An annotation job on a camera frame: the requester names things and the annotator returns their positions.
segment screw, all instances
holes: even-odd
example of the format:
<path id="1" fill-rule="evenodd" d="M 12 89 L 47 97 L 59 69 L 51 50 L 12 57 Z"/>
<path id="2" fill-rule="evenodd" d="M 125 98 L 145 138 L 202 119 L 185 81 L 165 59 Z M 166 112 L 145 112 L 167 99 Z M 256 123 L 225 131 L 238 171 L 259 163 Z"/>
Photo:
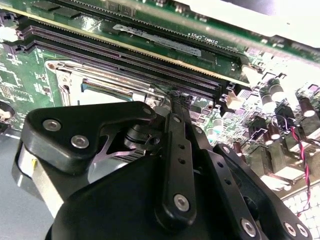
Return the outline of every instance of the screw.
<path id="1" fill-rule="evenodd" d="M 198 134 L 202 134 L 202 130 L 201 130 L 200 127 L 196 126 L 196 127 L 195 127 L 195 130 L 196 130 L 196 132 L 197 132 Z"/>
<path id="2" fill-rule="evenodd" d="M 299 223 L 296 225 L 298 227 L 298 229 L 300 230 L 300 233 L 305 236 L 306 238 L 309 236 L 307 230 L 300 225 Z"/>
<path id="3" fill-rule="evenodd" d="M 176 116 L 173 117 L 173 120 L 175 120 L 177 123 L 181 122 L 180 119 L 178 117 L 176 117 Z"/>
<path id="4" fill-rule="evenodd" d="M 186 212 L 189 210 L 189 202 L 188 199 L 181 195 L 181 194 L 176 194 L 173 198 L 175 206 L 181 211 L 181 212 Z"/>
<path id="5" fill-rule="evenodd" d="M 230 153 L 229 148 L 228 148 L 228 147 L 226 147 L 226 146 L 224 146 L 224 147 L 223 147 L 223 150 L 224 150 L 227 154 L 229 154 L 229 153 Z"/>
<path id="6" fill-rule="evenodd" d="M 77 149 L 86 149 L 89 146 L 89 140 L 85 136 L 75 135 L 71 138 L 71 144 Z"/>
<path id="7" fill-rule="evenodd" d="M 296 230 L 289 223 L 285 222 L 284 226 L 289 234 L 291 234 L 294 237 L 297 236 Z"/>
<path id="8" fill-rule="evenodd" d="M 150 111 L 148 108 L 144 108 L 143 111 L 144 111 L 146 114 L 151 114 L 151 111 Z"/>
<path id="9" fill-rule="evenodd" d="M 252 225 L 250 221 L 248 221 L 245 218 L 241 219 L 241 226 L 243 227 L 243 230 L 252 238 L 254 238 L 257 235 L 257 231 L 255 227 Z"/>
<path id="10" fill-rule="evenodd" d="M 53 120 L 53 119 L 47 119 L 42 123 L 42 126 L 44 127 L 45 130 L 51 131 L 51 132 L 56 132 L 61 129 L 61 124 L 60 122 Z"/>

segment black capacitor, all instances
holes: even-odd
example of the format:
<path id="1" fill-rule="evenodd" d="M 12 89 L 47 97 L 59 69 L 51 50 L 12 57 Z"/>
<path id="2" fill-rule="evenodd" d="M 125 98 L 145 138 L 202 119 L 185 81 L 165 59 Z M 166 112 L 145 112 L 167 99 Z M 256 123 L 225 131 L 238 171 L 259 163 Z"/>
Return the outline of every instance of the black capacitor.
<path id="1" fill-rule="evenodd" d="M 276 121 L 278 125 L 284 130 L 287 131 L 286 127 L 290 129 L 291 127 L 295 126 L 295 115 L 292 111 L 291 107 L 282 105 L 277 111 L 276 111 Z"/>
<path id="2" fill-rule="evenodd" d="M 278 128 L 273 126 L 271 123 L 268 124 L 268 132 L 270 133 L 271 139 L 272 140 L 277 140 L 280 138 L 280 133 Z"/>
<path id="3" fill-rule="evenodd" d="M 269 131 L 266 131 L 264 134 L 263 134 L 263 141 L 264 141 L 264 144 L 265 145 L 270 145 L 270 144 L 273 144 L 274 141 L 272 140 L 271 138 L 271 135 L 270 135 L 270 132 Z"/>
<path id="4" fill-rule="evenodd" d="M 312 117 L 313 115 L 315 115 L 316 112 L 315 112 L 314 108 L 312 107 L 309 98 L 307 98 L 307 97 L 300 98 L 299 104 L 300 104 L 300 108 L 303 113 L 303 116 L 308 118 L 308 117 Z"/>
<path id="5" fill-rule="evenodd" d="M 241 157 L 242 156 L 242 151 L 241 151 L 241 144 L 238 141 L 233 142 L 233 150 L 235 153 Z"/>

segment electronic component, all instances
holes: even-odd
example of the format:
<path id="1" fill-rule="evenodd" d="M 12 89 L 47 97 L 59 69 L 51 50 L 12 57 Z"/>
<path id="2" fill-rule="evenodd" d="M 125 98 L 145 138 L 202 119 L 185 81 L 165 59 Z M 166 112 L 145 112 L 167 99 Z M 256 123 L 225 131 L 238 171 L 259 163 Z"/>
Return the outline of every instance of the electronic component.
<path id="1" fill-rule="evenodd" d="M 261 81 L 261 74 L 256 69 L 247 65 L 243 65 L 241 69 L 251 86 L 256 86 Z"/>
<path id="2" fill-rule="evenodd" d="M 239 110 L 244 101 L 248 99 L 252 94 L 251 88 L 240 84 L 235 85 L 233 90 L 228 92 L 226 98 L 226 106 L 229 109 Z"/>
<path id="3" fill-rule="evenodd" d="M 305 175 L 302 168 L 300 169 L 297 166 L 292 167 L 297 159 L 285 154 L 280 139 L 269 145 L 268 150 L 271 155 L 272 168 L 275 175 L 292 181 L 297 181 Z"/>
<path id="4" fill-rule="evenodd" d="M 221 118 L 231 119 L 234 115 L 235 115 L 235 110 L 228 108 L 224 102 L 221 103 L 221 108 L 220 108 Z"/>
<path id="5" fill-rule="evenodd" d="M 222 118 L 212 120 L 212 130 L 217 134 L 221 134 L 224 131 L 224 121 Z"/>
<path id="6" fill-rule="evenodd" d="M 270 152 L 262 146 L 257 147 L 248 157 L 251 169 L 259 178 L 273 172 Z"/>
<path id="7" fill-rule="evenodd" d="M 191 121 L 196 123 L 201 115 L 201 107 L 192 105 L 189 110 Z"/>
<path id="8" fill-rule="evenodd" d="M 246 152 L 249 148 L 250 148 L 250 143 L 248 143 L 248 142 L 245 142 L 241 146 L 242 152 Z"/>
<path id="9" fill-rule="evenodd" d="M 269 131 L 266 131 L 263 134 L 263 141 L 264 141 L 264 144 L 267 146 L 274 143 L 274 140 L 271 138 L 271 134 Z"/>
<path id="10" fill-rule="evenodd" d="M 45 64 L 57 75 L 64 106 L 140 101 L 152 109 L 170 110 L 165 92 L 139 79 L 73 61 L 49 60 Z"/>
<path id="11" fill-rule="evenodd" d="M 286 97 L 286 94 L 278 81 L 274 81 L 270 85 L 269 91 L 270 91 L 272 100 L 275 102 L 281 102 Z"/>
<path id="12" fill-rule="evenodd" d="M 263 134 L 267 132 L 266 120 L 256 116 L 248 128 L 250 141 L 257 141 Z"/>
<path id="13" fill-rule="evenodd" d="M 267 128 L 268 128 L 268 132 L 270 133 L 270 137 L 272 140 L 277 140 L 280 138 L 280 133 L 279 133 L 278 128 L 273 126 L 271 123 L 268 124 Z"/>
<path id="14" fill-rule="evenodd" d="M 257 174 L 270 189 L 279 191 L 289 185 L 285 179 L 273 175 L 274 169 L 271 154 L 266 147 L 257 147 L 247 156 L 246 161 L 255 174 Z"/>
<path id="15" fill-rule="evenodd" d="M 210 113 L 211 113 L 211 111 L 210 110 L 208 110 L 208 109 L 202 109 L 202 112 L 201 112 L 203 115 L 209 115 Z"/>
<path id="16" fill-rule="evenodd" d="M 216 132 L 213 127 L 210 127 L 206 130 L 206 137 L 210 142 L 215 141 L 217 138 Z"/>
<path id="17" fill-rule="evenodd" d="M 305 116 L 306 118 L 309 118 L 309 117 L 312 117 L 313 115 L 315 115 L 315 110 L 314 110 L 313 106 L 311 105 L 309 98 L 303 97 L 303 98 L 299 99 L 299 104 L 300 104 L 300 108 L 303 113 L 303 116 Z"/>
<path id="18" fill-rule="evenodd" d="M 66 17 L 68 19 L 73 19 L 73 18 L 79 16 L 81 13 L 77 10 L 72 9 L 72 8 L 60 7 L 54 11 L 54 14 Z"/>
<path id="19" fill-rule="evenodd" d="M 244 103 L 243 99 L 237 97 L 233 91 L 229 91 L 228 97 L 226 98 L 226 106 L 229 109 L 238 110 Z"/>
<path id="20" fill-rule="evenodd" d="M 238 141 L 234 141 L 233 142 L 233 150 L 235 151 L 235 153 L 241 157 L 243 154 L 242 154 L 242 150 L 241 150 L 241 144 L 240 142 Z"/>
<path id="21" fill-rule="evenodd" d="M 320 113 L 316 112 L 313 116 L 303 119 L 301 121 L 301 128 L 299 133 L 303 136 L 302 139 L 304 139 L 302 140 L 302 145 L 305 153 L 311 156 L 318 154 L 320 152 L 320 145 L 317 145 L 317 142 L 314 142 L 314 140 L 320 141 Z M 289 151 L 300 152 L 297 141 L 291 135 L 286 135 L 285 141 Z"/>
<path id="22" fill-rule="evenodd" d="M 318 86 L 318 85 L 315 85 L 315 84 L 311 84 L 311 85 L 308 87 L 308 90 L 310 90 L 310 91 L 313 92 L 313 93 L 316 93 L 316 92 L 319 90 L 319 86 Z"/>
<path id="23" fill-rule="evenodd" d="M 39 8 L 39 9 L 45 10 L 47 12 L 50 12 L 50 11 L 53 11 L 53 10 L 60 8 L 59 5 L 54 4 L 52 2 L 48 2 L 48 1 L 36 1 L 32 4 L 32 7 Z"/>
<path id="24" fill-rule="evenodd" d="M 261 95 L 261 102 L 262 110 L 265 113 L 273 113 L 277 107 L 277 104 L 272 100 L 269 92 L 265 92 L 263 95 Z"/>
<path id="25" fill-rule="evenodd" d="M 295 126 L 295 115 L 291 109 L 291 107 L 282 105 L 276 111 L 276 121 L 277 124 L 284 130 L 287 131 L 289 128 Z"/>

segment hole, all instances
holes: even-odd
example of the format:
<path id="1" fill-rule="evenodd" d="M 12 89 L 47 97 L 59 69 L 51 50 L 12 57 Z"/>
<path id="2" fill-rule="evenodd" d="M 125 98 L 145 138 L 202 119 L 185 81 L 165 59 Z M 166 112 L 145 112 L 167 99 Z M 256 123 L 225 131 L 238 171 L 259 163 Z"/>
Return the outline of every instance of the hole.
<path id="1" fill-rule="evenodd" d="M 228 179 L 224 179 L 225 183 L 228 184 L 228 185 L 231 185 L 231 181 L 228 180 Z"/>
<path id="2" fill-rule="evenodd" d="M 48 123 L 48 127 L 50 127 L 50 128 L 53 128 L 53 129 L 55 129 L 56 127 L 57 127 L 57 123 L 55 123 L 55 122 L 49 122 Z"/>
<path id="3" fill-rule="evenodd" d="M 245 224 L 246 229 L 248 229 L 250 232 L 253 230 L 253 228 L 250 226 L 249 223 Z"/>
<path id="4" fill-rule="evenodd" d="M 175 120 L 175 121 L 178 122 L 178 123 L 181 122 L 181 120 L 180 120 L 177 116 L 174 116 L 174 117 L 173 117 L 173 120 Z"/>
<path id="5" fill-rule="evenodd" d="M 149 143 L 151 145 L 157 145 L 158 143 L 160 143 L 160 139 L 157 138 L 157 137 L 153 137 L 153 138 L 150 139 Z"/>
<path id="6" fill-rule="evenodd" d="M 179 203 L 181 206 L 186 205 L 185 200 L 183 200 L 182 198 L 179 198 L 179 199 L 178 199 L 178 203 Z"/>
<path id="7" fill-rule="evenodd" d="M 182 158 L 178 158 L 178 161 L 179 161 L 179 163 L 181 163 L 181 164 L 186 164 L 186 161 L 183 160 Z"/>

